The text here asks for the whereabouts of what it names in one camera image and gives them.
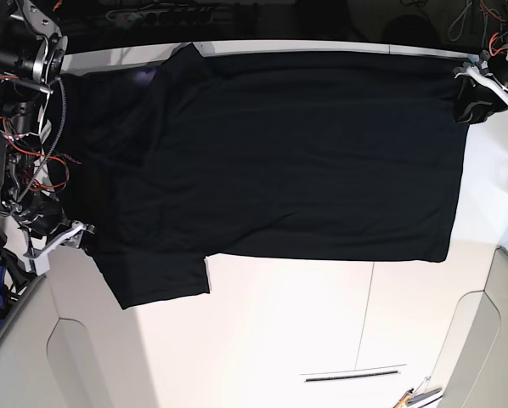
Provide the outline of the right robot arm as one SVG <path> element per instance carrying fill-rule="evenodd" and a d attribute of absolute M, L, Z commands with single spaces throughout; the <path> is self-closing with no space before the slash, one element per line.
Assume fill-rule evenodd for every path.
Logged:
<path fill-rule="evenodd" d="M 68 38 L 51 13 L 32 1 L 0 1 L 0 215 L 20 226 L 31 261 L 61 245 L 78 247 L 94 231 L 65 215 L 57 193 L 66 180 L 42 181 L 48 163 L 72 161 L 57 151 L 67 113 L 60 73 Z"/>

